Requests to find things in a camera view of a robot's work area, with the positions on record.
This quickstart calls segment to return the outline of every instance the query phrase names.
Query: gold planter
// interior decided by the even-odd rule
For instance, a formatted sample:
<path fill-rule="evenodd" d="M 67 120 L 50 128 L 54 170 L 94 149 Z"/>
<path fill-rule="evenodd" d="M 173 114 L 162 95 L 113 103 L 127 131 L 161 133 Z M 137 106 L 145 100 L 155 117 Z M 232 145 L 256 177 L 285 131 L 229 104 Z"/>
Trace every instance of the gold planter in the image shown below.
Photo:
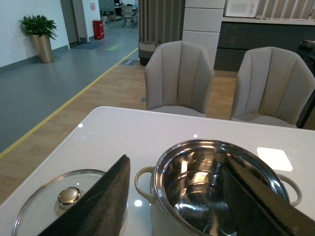
<path fill-rule="evenodd" d="M 42 63 L 51 63 L 54 61 L 53 51 L 50 45 L 50 39 L 48 36 L 43 35 L 39 37 L 38 35 L 33 35 L 32 38 L 35 43 L 35 47 L 38 51 L 40 61 Z"/>

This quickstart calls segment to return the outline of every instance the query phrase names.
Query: yellow floor line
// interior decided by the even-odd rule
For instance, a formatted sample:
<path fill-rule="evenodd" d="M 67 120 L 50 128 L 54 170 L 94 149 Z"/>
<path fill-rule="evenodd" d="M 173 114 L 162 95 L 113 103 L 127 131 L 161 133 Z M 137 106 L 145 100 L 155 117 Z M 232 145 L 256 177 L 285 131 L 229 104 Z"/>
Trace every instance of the yellow floor line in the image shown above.
<path fill-rule="evenodd" d="M 41 123 L 39 123 L 37 126 L 35 126 L 33 129 L 31 129 L 29 132 L 27 132 L 25 135 L 23 135 L 21 138 L 19 138 L 14 144 L 9 146 L 7 149 L 5 149 L 2 153 L 0 153 L 0 159 L 3 158 L 6 154 L 8 154 L 10 151 L 12 151 L 16 146 L 18 146 L 22 141 L 24 141 L 28 136 L 30 136 L 32 133 L 34 133 L 36 130 L 38 130 L 43 124 L 45 124 L 47 121 L 49 121 L 52 117 L 54 117 L 58 112 L 60 112 L 63 108 L 65 108 L 67 105 L 69 105 L 74 99 L 76 99 L 78 96 L 80 96 L 82 93 L 84 93 L 87 89 L 89 89 L 93 84 L 95 84 L 97 81 L 99 81 L 100 78 L 102 78 L 104 75 L 106 75 L 108 72 L 110 72 L 112 69 L 114 69 L 117 65 L 122 63 L 124 60 L 126 60 L 131 54 L 133 54 L 135 51 L 137 51 L 138 48 L 134 49 L 131 53 L 129 53 L 127 56 L 125 56 L 123 59 L 121 59 L 119 62 L 117 62 L 115 65 L 113 65 L 111 68 L 109 68 L 107 71 L 105 71 L 103 74 L 101 74 L 97 79 L 95 79 L 92 83 L 87 85 L 84 89 L 82 89 L 80 92 L 78 92 L 75 96 L 73 96 L 69 101 L 64 103 L 61 107 L 59 107 L 57 110 L 55 110 L 53 113 L 51 113 L 46 119 L 44 119 Z"/>

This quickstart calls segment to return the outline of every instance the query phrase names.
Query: green floor sign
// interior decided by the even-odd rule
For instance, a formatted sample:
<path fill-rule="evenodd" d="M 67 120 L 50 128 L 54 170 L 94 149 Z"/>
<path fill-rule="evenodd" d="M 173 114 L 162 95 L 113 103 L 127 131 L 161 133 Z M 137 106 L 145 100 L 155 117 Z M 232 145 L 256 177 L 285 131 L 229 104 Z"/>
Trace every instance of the green floor sign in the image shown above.
<path fill-rule="evenodd" d="M 114 44 L 113 46 L 106 48 L 105 51 L 116 51 L 123 47 L 123 44 Z"/>

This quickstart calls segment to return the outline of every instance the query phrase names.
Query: doorway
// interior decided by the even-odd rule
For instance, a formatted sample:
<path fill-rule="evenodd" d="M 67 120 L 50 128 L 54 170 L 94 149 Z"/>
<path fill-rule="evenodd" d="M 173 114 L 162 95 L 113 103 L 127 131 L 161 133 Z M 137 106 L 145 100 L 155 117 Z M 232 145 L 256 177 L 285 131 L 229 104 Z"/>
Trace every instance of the doorway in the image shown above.
<path fill-rule="evenodd" d="M 80 45 L 73 0 L 60 0 L 70 48 Z"/>

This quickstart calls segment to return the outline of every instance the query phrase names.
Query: beige chair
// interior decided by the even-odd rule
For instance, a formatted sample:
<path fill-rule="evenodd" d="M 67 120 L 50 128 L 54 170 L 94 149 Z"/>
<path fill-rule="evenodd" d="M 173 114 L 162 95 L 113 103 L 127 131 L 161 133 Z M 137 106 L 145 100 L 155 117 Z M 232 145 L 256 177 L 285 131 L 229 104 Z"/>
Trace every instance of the beige chair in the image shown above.
<path fill-rule="evenodd" d="M 314 76 L 296 53 L 275 47 L 248 50 L 231 120 L 296 128 L 314 88 Z"/>
<path fill-rule="evenodd" d="M 122 27 L 126 26 L 126 21 L 130 20 L 132 27 L 134 27 L 134 12 L 132 11 L 132 6 L 122 6 L 122 22 L 124 23 Z"/>
<path fill-rule="evenodd" d="M 147 110 L 205 117 L 213 77 L 202 46 L 161 44 L 145 68 Z"/>

